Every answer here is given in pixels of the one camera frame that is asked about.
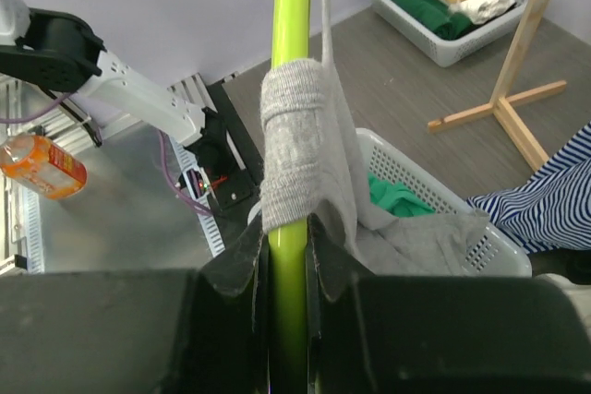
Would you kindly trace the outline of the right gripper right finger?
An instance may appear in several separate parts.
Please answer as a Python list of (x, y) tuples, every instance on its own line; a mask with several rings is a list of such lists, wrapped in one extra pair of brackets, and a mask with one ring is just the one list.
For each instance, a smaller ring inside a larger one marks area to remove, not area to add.
[(586, 393), (590, 340), (539, 279), (378, 276), (308, 223), (320, 393)]

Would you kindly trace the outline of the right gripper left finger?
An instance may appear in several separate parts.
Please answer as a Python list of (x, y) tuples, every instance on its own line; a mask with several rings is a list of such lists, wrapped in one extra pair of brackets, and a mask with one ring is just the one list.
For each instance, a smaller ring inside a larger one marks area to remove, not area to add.
[(262, 393), (261, 222), (202, 269), (1, 281), (5, 393)]

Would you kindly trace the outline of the green tank top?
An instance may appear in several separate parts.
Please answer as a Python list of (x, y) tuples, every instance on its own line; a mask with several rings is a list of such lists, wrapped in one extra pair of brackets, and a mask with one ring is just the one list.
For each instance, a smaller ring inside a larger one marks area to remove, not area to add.
[(435, 209), (402, 182), (393, 184), (368, 173), (368, 185), (371, 202), (395, 217), (410, 218), (435, 213)]

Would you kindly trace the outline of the grey tank top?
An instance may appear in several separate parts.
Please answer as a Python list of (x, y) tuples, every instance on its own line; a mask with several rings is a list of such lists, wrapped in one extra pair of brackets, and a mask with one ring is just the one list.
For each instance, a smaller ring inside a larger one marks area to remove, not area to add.
[(398, 218), (370, 200), (368, 173), (333, 61), (330, 0), (322, 0), (322, 57), (272, 68), (262, 81), (260, 189), (268, 233), (317, 215), (331, 239), (376, 274), (464, 276), (466, 250), (488, 218)]

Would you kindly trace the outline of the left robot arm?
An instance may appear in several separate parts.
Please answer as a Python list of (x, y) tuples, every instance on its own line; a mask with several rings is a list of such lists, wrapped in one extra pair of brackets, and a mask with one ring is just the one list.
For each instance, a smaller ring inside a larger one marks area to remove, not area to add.
[(237, 169), (223, 119), (145, 78), (107, 50), (91, 26), (65, 12), (1, 0), (1, 72), (40, 89), (103, 101), (163, 131), (208, 176)]

